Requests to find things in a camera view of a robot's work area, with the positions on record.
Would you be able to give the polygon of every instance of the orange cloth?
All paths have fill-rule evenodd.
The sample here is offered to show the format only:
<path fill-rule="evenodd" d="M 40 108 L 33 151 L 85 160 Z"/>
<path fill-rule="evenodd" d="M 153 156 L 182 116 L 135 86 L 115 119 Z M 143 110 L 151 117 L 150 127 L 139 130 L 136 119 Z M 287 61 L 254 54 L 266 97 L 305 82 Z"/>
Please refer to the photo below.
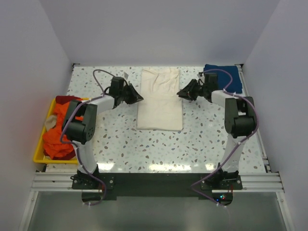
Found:
<path fill-rule="evenodd" d="M 43 148 L 51 159 L 55 157 L 58 158 L 64 157 L 74 150 L 71 144 L 60 142 L 60 136 L 62 133 L 62 124 L 64 122 L 68 106 L 69 102 L 63 105 L 59 103 L 56 104 L 53 111 L 53 113 L 57 115 L 56 126 L 43 135 L 43 140 L 44 140 Z M 64 135 L 63 140 L 69 141 L 66 135 Z"/>

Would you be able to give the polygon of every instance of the speckled white surface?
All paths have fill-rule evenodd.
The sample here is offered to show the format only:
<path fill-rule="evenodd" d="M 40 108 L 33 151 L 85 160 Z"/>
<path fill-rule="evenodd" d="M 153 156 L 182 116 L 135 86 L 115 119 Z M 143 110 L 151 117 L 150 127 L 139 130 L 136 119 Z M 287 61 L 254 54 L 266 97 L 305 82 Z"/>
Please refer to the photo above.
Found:
<path fill-rule="evenodd" d="M 180 88 L 196 78 L 203 67 L 177 67 Z M 95 97 L 101 94 L 92 72 L 103 69 L 117 76 L 129 74 L 128 81 L 140 90 L 142 67 L 75 67 L 67 94 Z M 110 85 L 111 76 L 96 72 L 102 86 Z M 97 116 L 93 152 L 100 171 L 107 172 L 193 172 L 207 173 L 221 161 L 227 141 L 224 109 L 199 97 L 183 100 L 181 132 L 136 130 L 136 104 L 121 104 Z M 240 173 L 265 172 L 256 136 L 247 141 L 240 160 Z M 76 165 L 48 165 L 48 172 L 71 172 Z"/>

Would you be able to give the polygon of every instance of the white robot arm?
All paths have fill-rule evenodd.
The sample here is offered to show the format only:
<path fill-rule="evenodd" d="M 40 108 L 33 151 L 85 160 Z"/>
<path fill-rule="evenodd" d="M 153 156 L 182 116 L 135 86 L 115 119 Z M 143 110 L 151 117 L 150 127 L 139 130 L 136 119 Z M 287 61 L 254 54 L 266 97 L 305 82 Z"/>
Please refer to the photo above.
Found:
<path fill-rule="evenodd" d="M 65 131 L 67 138 L 74 142 L 75 153 L 79 153 L 77 156 L 78 171 L 83 174 L 88 174 L 87 172 L 93 174 L 98 171 L 91 142 L 95 132 L 96 116 L 104 111 L 116 108 L 122 102 L 133 104 L 143 100 L 143 97 L 136 92 L 134 87 L 122 77 L 113 77 L 108 89 L 109 92 L 105 93 L 103 97 L 86 103 L 79 109 L 77 107 L 82 102 L 71 101 L 64 118 L 62 129 L 65 128 L 72 115 L 83 118 L 82 121 L 73 118 Z"/>
<path fill-rule="evenodd" d="M 203 81 L 193 79 L 181 91 L 178 96 L 189 101 L 194 101 L 198 96 L 206 98 L 209 102 L 218 104 L 225 108 L 225 129 L 228 133 L 228 140 L 224 156 L 218 171 L 206 180 L 208 185 L 218 186 L 222 182 L 232 183 L 238 177 L 239 162 L 241 153 L 246 142 L 246 137 L 250 136 L 257 127 L 257 116 L 254 109 L 248 105 L 254 105 L 252 97 L 233 97 L 222 90 L 218 90 L 218 76 L 216 73 L 207 73 Z"/>

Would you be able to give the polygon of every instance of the beige garment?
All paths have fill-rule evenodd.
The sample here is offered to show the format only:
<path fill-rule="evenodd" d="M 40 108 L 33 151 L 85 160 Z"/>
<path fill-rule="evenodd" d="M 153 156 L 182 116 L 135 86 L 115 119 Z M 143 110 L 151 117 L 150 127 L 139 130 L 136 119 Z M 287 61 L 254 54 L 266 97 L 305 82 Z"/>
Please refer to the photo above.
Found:
<path fill-rule="evenodd" d="M 56 123 L 57 123 L 56 115 L 51 115 L 50 117 L 48 117 L 44 123 L 46 130 L 49 131 L 50 129 L 54 128 L 56 126 Z"/>
<path fill-rule="evenodd" d="M 181 131 L 183 129 L 182 100 L 179 91 L 179 70 L 143 69 L 138 103 L 137 129 Z"/>

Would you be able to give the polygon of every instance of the folded blue cloth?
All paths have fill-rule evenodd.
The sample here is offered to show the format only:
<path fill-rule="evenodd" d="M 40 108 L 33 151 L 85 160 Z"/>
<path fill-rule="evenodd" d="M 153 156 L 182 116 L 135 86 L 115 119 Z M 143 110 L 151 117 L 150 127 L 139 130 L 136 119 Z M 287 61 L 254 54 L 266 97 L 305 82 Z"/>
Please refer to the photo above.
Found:
<path fill-rule="evenodd" d="M 229 72 L 232 75 L 233 81 L 230 84 L 230 86 L 227 87 L 226 91 L 232 93 L 233 92 L 242 93 L 242 83 L 240 80 L 239 71 L 236 66 L 216 66 L 216 65 L 206 64 L 204 67 L 204 71 L 210 69 L 221 69 Z M 213 71 L 213 73 L 218 74 L 218 87 L 219 90 L 222 90 L 230 82 L 230 77 L 226 73 L 223 73 L 222 71 Z"/>

